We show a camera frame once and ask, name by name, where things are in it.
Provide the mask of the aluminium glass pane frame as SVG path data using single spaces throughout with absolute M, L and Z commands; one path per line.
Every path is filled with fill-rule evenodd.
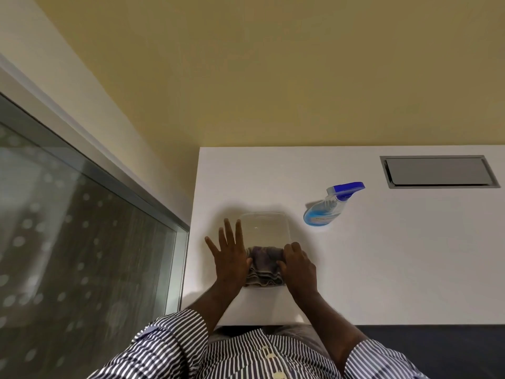
M 165 252 L 158 288 L 165 314 L 182 308 L 189 224 L 110 154 L 56 102 L 0 53 L 0 95 L 9 101 L 6 126 L 90 177 L 175 232 Z

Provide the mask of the striped button shirt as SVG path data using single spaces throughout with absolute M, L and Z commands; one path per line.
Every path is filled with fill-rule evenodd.
M 186 309 L 159 317 L 88 379 L 428 379 L 406 356 L 375 340 L 351 351 L 344 375 L 294 338 L 255 329 L 209 344 L 204 319 Z

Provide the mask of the person's left hand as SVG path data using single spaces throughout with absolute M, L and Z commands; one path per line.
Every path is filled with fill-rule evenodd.
M 236 221 L 233 234 L 235 245 L 234 247 L 227 247 L 224 237 L 224 224 L 218 230 L 220 256 L 217 260 L 214 260 L 217 275 L 216 280 L 240 282 L 244 286 L 247 277 L 245 275 L 245 259 L 247 254 L 240 220 Z

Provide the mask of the grey cloth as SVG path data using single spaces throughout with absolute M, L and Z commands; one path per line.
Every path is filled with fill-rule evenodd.
M 277 247 L 254 246 L 246 249 L 252 260 L 244 287 L 280 287 L 285 285 L 278 262 L 285 262 L 284 250 Z

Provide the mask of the blue spray bottle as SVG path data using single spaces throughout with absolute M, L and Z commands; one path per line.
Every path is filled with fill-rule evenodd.
M 365 189 L 362 182 L 352 182 L 329 187 L 325 199 L 313 203 L 304 214 L 304 222 L 314 227 L 331 223 L 344 210 L 347 201 L 358 191 Z

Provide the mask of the clear plastic container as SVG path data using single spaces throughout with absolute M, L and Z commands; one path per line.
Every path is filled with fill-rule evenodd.
M 284 249 L 287 243 L 291 243 L 291 234 L 287 217 L 282 213 L 247 213 L 240 217 L 240 221 L 243 230 L 245 249 L 254 246 Z

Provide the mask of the person's right forearm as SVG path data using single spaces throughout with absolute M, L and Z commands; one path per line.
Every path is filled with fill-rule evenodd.
M 350 353 L 368 337 L 334 310 L 317 290 L 289 288 L 289 291 L 343 375 Z

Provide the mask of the person's right hand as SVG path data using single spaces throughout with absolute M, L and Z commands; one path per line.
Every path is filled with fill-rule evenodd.
M 300 244 L 288 243 L 283 250 L 287 265 L 284 281 L 294 301 L 298 303 L 318 294 L 316 267 Z

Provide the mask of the person's left forearm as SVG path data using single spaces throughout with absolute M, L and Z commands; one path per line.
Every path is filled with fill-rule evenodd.
M 232 301 L 237 297 L 243 283 L 216 280 L 188 309 L 197 312 L 204 320 L 210 336 Z

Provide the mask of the frosted dotted glass pane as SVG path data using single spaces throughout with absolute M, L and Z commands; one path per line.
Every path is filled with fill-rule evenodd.
M 85 379 L 165 310 L 176 232 L 0 124 L 0 379 Z

